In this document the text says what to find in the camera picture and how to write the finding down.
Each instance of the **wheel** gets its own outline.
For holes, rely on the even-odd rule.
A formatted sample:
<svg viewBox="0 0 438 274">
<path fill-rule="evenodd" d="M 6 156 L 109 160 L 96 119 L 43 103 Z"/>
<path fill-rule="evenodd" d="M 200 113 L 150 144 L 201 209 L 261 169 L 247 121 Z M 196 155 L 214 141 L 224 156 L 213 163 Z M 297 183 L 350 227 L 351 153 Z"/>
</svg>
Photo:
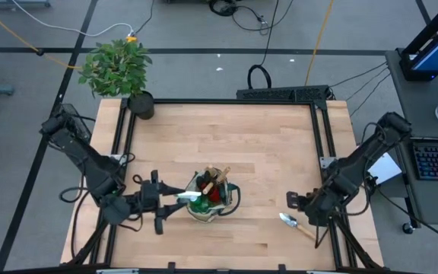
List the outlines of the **wheel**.
<svg viewBox="0 0 438 274">
<path fill-rule="evenodd" d="M 412 234 L 412 233 L 414 233 L 414 230 L 415 230 L 415 228 L 413 228 L 409 222 L 404 223 L 401 228 L 403 229 L 403 232 L 405 234 Z"/>
</svg>

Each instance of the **white paper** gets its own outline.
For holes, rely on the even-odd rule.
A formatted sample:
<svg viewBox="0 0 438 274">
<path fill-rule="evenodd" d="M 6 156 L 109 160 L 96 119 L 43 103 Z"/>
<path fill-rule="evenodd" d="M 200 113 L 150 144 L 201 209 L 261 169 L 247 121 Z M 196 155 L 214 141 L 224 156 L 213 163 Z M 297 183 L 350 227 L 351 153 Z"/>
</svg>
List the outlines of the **white paper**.
<svg viewBox="0 0 438 274">
<path fill-rule="evenodd" d="M 388 153 L 385 153 L 368 171 L 371 176 L 378 177 L 376 179 L 378 185 L 402 172 Z"/>
</svg>

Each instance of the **wooden tabletop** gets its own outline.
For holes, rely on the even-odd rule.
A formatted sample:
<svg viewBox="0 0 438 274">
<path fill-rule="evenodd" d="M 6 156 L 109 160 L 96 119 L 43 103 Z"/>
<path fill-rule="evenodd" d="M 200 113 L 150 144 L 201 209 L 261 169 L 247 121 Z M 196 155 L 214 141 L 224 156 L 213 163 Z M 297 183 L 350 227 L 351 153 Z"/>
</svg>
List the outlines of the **wooden tabletop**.
<svg viewBox="0 0 438 274">
<path fill-rule="evenodd" d="M 110 153 L 120 101 L 101 101 L 91 145 L 102 155 Z M 329 101 L 328 114 L 337 155 L 347 156 L 356 144 L 346 103 Z M 322 114 L 318 115 L 323 132 Z M 325 138 L 323 143 L 328 155 Z M 194 171 L 213 164 L 221 169 L 231 167 L 228 180 L 241 188 L 242 199 L 236 212 L 210 224 L 195 221 L 182 209 L 163 223 L 163 235 L 154 233 L 153 214 L 145 215 L 138 233 L 117 228 L 112 266 L 166 268 L 168 262 L 175 262 L 177 268 L 187 269 L 277 269 L 283 263 L 287 269 L 335 269 L 329 235 L 314 249 L 311 239 L 278 217 L 286 212 L 315 233 L 304 214 L 287 207 L 285 198 L 287 191 L 307 193 L 322 183 L 308 106 L 158 104 L 152 119 L 137 119 L 131 152 L 136 160 L 128 166 L 127 193 L 138 191 L 139 185 L 131 180 L 134 174 L 149 178 L 157 169 L 166 184 L 184 188 Z M 173 197 L 162 198 L 163 204 L 174 202 Z M 365 202 L 363 195 L 357 196 L 348 211 L 360 211 Z M 84 201 L 76 231 L 77 249 L 94 231 L 98 212 L 92 199 Z M 368 254 L 382 264 L 371 211 L 350 217 L 350 223 Z M 137 228 L 139 221 L 124 224 Z M 62 262 L 71 259 L 71 225 Z M 344 238 L 338 234 L 347 265 Z"/>
</svg>

